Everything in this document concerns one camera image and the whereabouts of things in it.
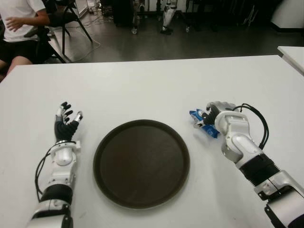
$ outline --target black cable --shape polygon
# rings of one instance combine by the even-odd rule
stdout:
[[[37,168],[36,168],[36,172],[35,172],[35,187],[36,187],[36,194],[37,194],[37,199],[38,199],[38,202],[40,202],[40,197],[39,197],[39,194],[43,194],[43,192],[40,190],[39,188],[39,185],[38,185],[38,179],[39,179],[39,176],[40,176],[40,173],[42,171],[42,168],[44,166],[44,163],[46,161],[46,158],[50,155],[50,151],[51,149],[54,147],[54,146],[58,146],[60,144],[63,144],[63,143],[76,143],[74,141],[66,141],[66,142],[61,142],[61,143],[58,143],[58,144],[55,144],[53,145],[52,147],[50,147],[47,151],[47,153],[44,155],[44,157],[40,160]]]
[[[233,109],[233,111],[235,111],[238,108],[241,108],[240,112],[242,112],[242,108],[249,109],[250,111],[252,111],[254,114],[256,114],[260,118],[260,120],[263,124],[263,127],[264,127],[264,135],[263,135],[262,141],[259,145],[259,148],[262,150],[265,147],[265,145],[268,141],[268,138],[269,138],[269,128],[268,128],[268,124],[267,124],[264,116],[255,107],[253,107],[249,104],[246,104],[246,103],[243,103],[242,105],[235,107]]]

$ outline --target white t-shirt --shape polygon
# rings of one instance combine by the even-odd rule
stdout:
[[[24,40],[38,40],[37,36],[25,38],[27,34],[34,26],[23,25],[16,32],[9,31],[7,29],[6,18],[18,17],[18,18],[33,18],[36,12],[44,9],[45,6],[42,0],[0,0],[0,15],[5,25],[4,40],[7,42],[19,42]]]

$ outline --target cable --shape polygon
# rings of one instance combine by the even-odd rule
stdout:
[[[262,141],[259,145],[259,148],[262,150],[265,147],[265,145],[268,141],[268,138],[269,138],[269,128],[268,128],[268,124],[267,124],[264,116],[255,107],[253,107],[249,104],[246,104],[246,103],[243,103],[242,105],[239,105],[239,106],[235,107],[233,109],[233,111],[235,111],[238,108],[241,108],[240,112],[243,111],[242,108],[249,109],[250,111],[252,111],[254,114],[256,114],[260,118],[260,120],[263,124],[263,127],[264,127],[264,135],[263,135]]]
[[[76,143],[76,142],[74,142],[74,141],[65,141],[65,142],[61,142],[61,143],[58,143],[58,144],[55,144],[55,145],[53,145],[52,147],[50,147],[49,149],[48,149],[48,151],[47,151],[47,153],[44,155],[44,157],[40,160],[40,162],[39,162],[39,164],[38,164],[38,166],[37,166],[37,168],[36,168],[36,172],[35,172],[35,187],[36,187],[36,194],[37,194],[37,199],[38,199],[38,202],[40,202],[40,196],[39,196],[39,194],[43,194],[43,192],[40,190],[40,188],[39,188],[39,184],[38,184],[38,179],[39,179],[39,176],[40,176],[40,173],[41,173],[41,171],[42,171],[42,168],[43,168],[43,166],[44,166],[44,163],[45,163],[45,161],[46,161],[46,158],[50,155],[50,151],[51,151],[51,149],[54,147],[54,146],[58,146],[58,145],[60,145],[60,144],[63,144],[63,143]]]
[[[86,35],[83,34],[81,31],[78,31],[77,29],[76,29],[76,31],[79,32],[79,33],[81,33],[84,37],[86,37]],[[101,47],[101,43],[99,43],[98,41],[96,41],[96,40],[93,39],[93,38],[92,38],[92,40],[93,40],[95,43],[97,43],[98,46],[95,47],[95,48],[93,48],[92,50],[90,50],[84,57],[81,57],[80,59],[74,60],[73,63],[78,62],[78,61],[80,61],[80,60],[83,60],[83,59],[86,58],[90,53],[92,53],[93,51],[95,51],[96,49],[98,49],[98,48]]]

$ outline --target floor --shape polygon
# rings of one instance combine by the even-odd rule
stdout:
[[[86,14],[82,19],[91,43],[76,22],[70,23],[66,35],[67,62],[115,62],[184,58],[232,57],[253,55],[277,55],[278,46],[304,46],[300,33],[277,33],[270,27],[220,26],[218,32],[209,23],[200,32],[175,19],[172,35],[160,34],[161,21],[151,17],[141,20],[138,34],[130,28],[116,27],[112,18]],[[55,30],[52,45],[61,53],[61,28]]]

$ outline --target black chair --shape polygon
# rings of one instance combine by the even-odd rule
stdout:
[[[61,63],[66,63],[65,60],[54,50],[50,45],[51,40],[48,37],[49,29],[45,27],[37,27],[24,35],[26,38],[30,38],[34,35],[39,37],[39,41],[36,47],[36,62],[35,64],[44,63],[50,57],[54,57],[60,60]]]
[[[71,36],[70,33],[68,32],[68,30],[66,29],[66,24],[70,23],[72,21],[77,21],[78,24],[80,25],[80,27],[82,28],[82,30],[85,32],[85,34],[89,38],[89,40],[91,42],[93,42],[92,38],[86,31],[86,29],[83,26],[83,24],[81,23],[80,19],[73,11],[73,9],[77,9],[77,7],[75,5],[75,0],[55,0],[55,3],[57,5],[65,7],[65,9],[63,11],[57,11],[57,10],[54,11],[54,7],[52,7],[52,9],[50,9],[48,7],[49,3],[46,3],[48,1],[45,0],[44,2],[45,2],[45,6],[47,8],[48,17],[50,20],[49,26],[50,27],[62,27],[62,54],[65,54],[65,33],[67,33],[69,36]]]

